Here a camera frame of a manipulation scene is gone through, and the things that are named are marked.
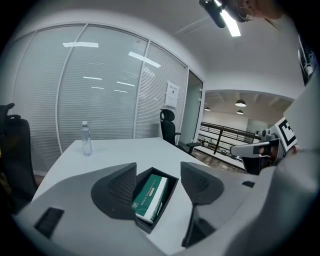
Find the black office chair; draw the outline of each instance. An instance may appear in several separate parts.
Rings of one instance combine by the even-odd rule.
[[[30,149],[30,127],[19,115],[8,115],[14,103],[0,105],[0,150],[3,173],[11,188],[9,197],[17,213],[34,197],[35,181]]]
[[[200,146],[201,144],[199,142],[188,143],[187,146],[189,147],[189,151],[185,150],[182,146],[176,145],[176,135],[181,135],[181,133],[176,132],[176,126],[172,122],[173,120],[175,120],[175,113],[173,113],[170,109],[161,109],[160,123],[163,139],[166,142],[176,146],[183,152],[193,156],[191,153],[194,150],[194,147]]]

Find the doorway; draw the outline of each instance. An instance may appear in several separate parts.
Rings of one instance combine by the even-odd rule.
[[[178,142],[182,147],[194,141],[202,100],[202,89],[203,83],[201,80],[189,71],[181,135]]]

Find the plastic bottle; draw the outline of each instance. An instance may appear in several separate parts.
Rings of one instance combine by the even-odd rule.
[[[81,140],[82,140],[82,148],[83,148],[84,155],[86,157],[91,156],[92,146],[91,146],[91,139],[90,139],[90,129],[87,121],[82,122]]]

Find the ceiling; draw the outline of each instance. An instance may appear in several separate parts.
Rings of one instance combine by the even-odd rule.
[[[272,56],[275,50],[297,55],[297,32],[293,23],[286,18],[275,22],[280,30],[263,19],[238,23],[241,36],[231,37],[227,27],[223,29],[216,26],[199,5],[199,0],[135,0],[134,5],[134,11],[130,11],[132,15],[161,27],[209,66],[216,63],[216,56],[222,53],[224,58],[231,55],[244,58],[252,54],[258,58],[266,53]]]
[[[244,100],[246,107],[236,106],[237,100]],[[283,117],[292,101],[271,94],[243,91],[211,91],[205,93],[205,107],[211,111],[236,114],[242,110],[244,117],[275,124]]]

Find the metal railing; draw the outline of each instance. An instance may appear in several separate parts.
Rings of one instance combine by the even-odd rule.
[[[255,135],[254,133],[207,122],[201,122],[200,131],[205,131],[216,135],[219,135],[222,131],[223,137],[248,144],[252,144],[254,139],[261,140],[261,137]]]
[[[231,146],[235,146],[230,142],[224,141],[222,137],[233,139],[236,141],[252,144],[254,139],[261,140],[261,137],[255,135],[254,133],[234,129],[226,126],[216,125],[212,123],[202,122],[200,126],[200,131],[205,131],[211,134],[218,135],[217,138],[210,137],[208,135],[204,135],[201,132],[198,136],[198,142],[201,143],[202,147],[214,150],[213,154],[215,155],[216,152],[219,152],[222,155],[230,157],[234,160],[238,160],[242,162],[242,160],[238,159],[235,155],[232,155],[230,152]],[[230,145],[229,148],[223,147],[221,143]]]

